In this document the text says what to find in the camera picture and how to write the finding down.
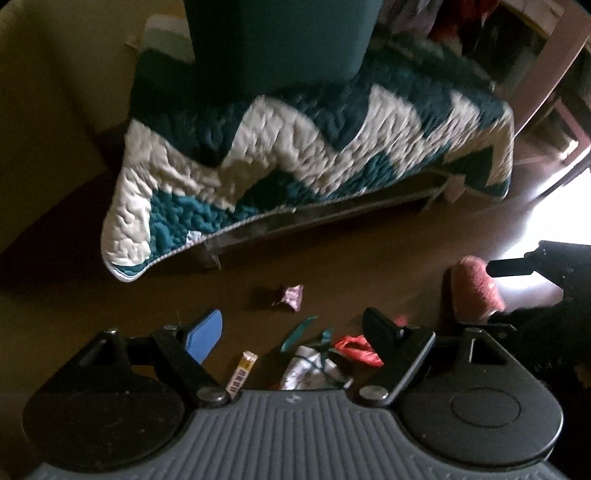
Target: quilt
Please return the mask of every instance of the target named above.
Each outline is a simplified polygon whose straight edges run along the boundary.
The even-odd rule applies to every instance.
[[[122,281],[233,228],[386,188],[420,170],[503,198],[513,118],[450,50],[401,36],[347,84],[211,105],[186,20],[146,24],[125,155],[101,238]]]

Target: bed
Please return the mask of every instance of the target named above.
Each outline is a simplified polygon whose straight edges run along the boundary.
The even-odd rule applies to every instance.
[[[344,85],[221,106],[203,98],[203,74],[186,20],[150,18],[101,239],[122,281],[192,247],[216,262],[258,236],[432,198],[444,185],[433,176],[508,191],[511,109],[472,63],[427,40],[392,38]],[[419,173],[427,184],[413,186]]]

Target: teal bin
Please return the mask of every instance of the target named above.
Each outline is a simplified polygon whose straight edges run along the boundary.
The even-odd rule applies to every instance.
[[[184,0],[206,98],[350,80],[382,1]]]

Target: gray platform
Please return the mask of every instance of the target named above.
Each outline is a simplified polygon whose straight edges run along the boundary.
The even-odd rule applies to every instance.
[[[564,480],[542,462],[470,471],[430,457],[387,410],[358,406],[344,391],[244,391],[217,410],[198,410],[159,455],[111,473],[43,464],[29,480]]]

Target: wall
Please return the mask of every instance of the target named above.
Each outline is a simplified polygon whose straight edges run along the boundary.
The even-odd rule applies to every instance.
[[[0,252],[105,171],[23,3],[0,10]]]
[[[170,0],[26,1],[91,129],[124,121],[137,59],[125,42]]]

